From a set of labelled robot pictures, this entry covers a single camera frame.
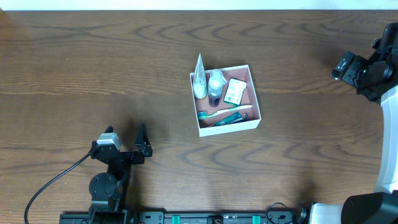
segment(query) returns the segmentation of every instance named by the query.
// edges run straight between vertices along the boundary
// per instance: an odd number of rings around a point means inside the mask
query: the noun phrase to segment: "clear bottle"
[[[208,83],[210,106],[217,107],[219,105],[225,83],[226,79],[224,78],[223,72],[221,70],[214,69],[211,71]]]

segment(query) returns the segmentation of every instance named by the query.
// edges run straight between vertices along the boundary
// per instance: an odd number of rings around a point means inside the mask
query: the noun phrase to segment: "wooden table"
[[[0,20],[0,223],[82,158],[108,125],[126,146],[146,123],[154,156],[134,166],[129,203],[265,210],[373,191],[382,111],[329,76],[368,57],[389,11],[5,12]],[[257,129],[199,138],[188,74],[250,65]],[[46,189],[31,223],[90,206],[106,165],[86,160]]]

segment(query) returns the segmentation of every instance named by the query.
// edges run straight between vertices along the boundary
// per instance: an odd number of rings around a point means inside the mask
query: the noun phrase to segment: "toothbrush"
[[[211,115],[207,115],[207,111],[203,111],[203,112],[199,112],[198,115],[198,119],[207,119],[207,118],[212,118],[216,115],[225,113],[225,112],[229,112],[229,111],[236,111],[236,110],[241,110],[241,109],[248,109],[251,108],[251,105],[244,105],[244,106],[237,106],[234,108],[230,108],[230,109],[225,109],[225,110],[219,110]]]

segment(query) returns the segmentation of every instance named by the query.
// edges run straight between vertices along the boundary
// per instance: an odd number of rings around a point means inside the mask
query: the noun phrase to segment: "white box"
[[[193,81],[194,73],[190,74],[193,105],[195,106],[195,112],[196,112],[195,117],[197,120],[198,129],[199,129],[199,137],[210,136],[210,135],[214,135],[214,134],[230,133],[233,131],[254,129],[259,125],[259,123],[261,121],[260,109],[259,109],[259,105],[257,102],[256,91],[254,90],[254,85],[253,85],[253,80],[251,78],[249,65],[221,68],[220,70],[223,72],[223,75],[224,75],[225,79],[227,80],[227,83],[223,87],[223,94],[222,94],[221,100],[220,100],[221,103],[216,108],[212,108],[209,105],[207,96],[202,100],[198,100],[195,98],[195,96],[193,95],[193,88],[192,88],[192,81]],[[211,70],[207,70],[205,72],[206,72],[206,78],[208,81],[208,79],[210,77]],[[235,79],[238,79],[238,80],[241,80],[241,81],[244,81],[247,83],[246,89],[244,90],[244,93],[243,93],[241,105],[252,105],[252,108],[237,110],[237,111],[229,111],[226,113],[216,115],[212,118],[199,120],[197,117],[198,112],[207,111],[208,115],[210,115],[210,114],[215,113],[218,110],[229,109],[229,108],[235,107],[234,105],[224,103],[224,96],[225,96],[226,90],[228,88],[229,80],[231,78],[235,78]],[[247,113],[249,116],[249,121],[245,121],[242,123],[236,123],[236,124],[227,124],[227,125],[217,126],[217,127],[210,127],[211,125],[215,124],[219,120],[222,120],[235,112],[241,113],[242,117],[244,117],[244,113]]]

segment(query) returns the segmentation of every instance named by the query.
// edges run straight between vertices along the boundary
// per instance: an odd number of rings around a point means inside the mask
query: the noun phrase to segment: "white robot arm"
[[[398,189],[398,86],[381,96],[384,117],[383,152],[375,192]]]
[[[346,52],[331,76],[381,105],[383,148],[374,193],[351,196],[344,205],[316,203],[309,224],[398,223],[398,23],[386,26],[372,47],[369,60]]]

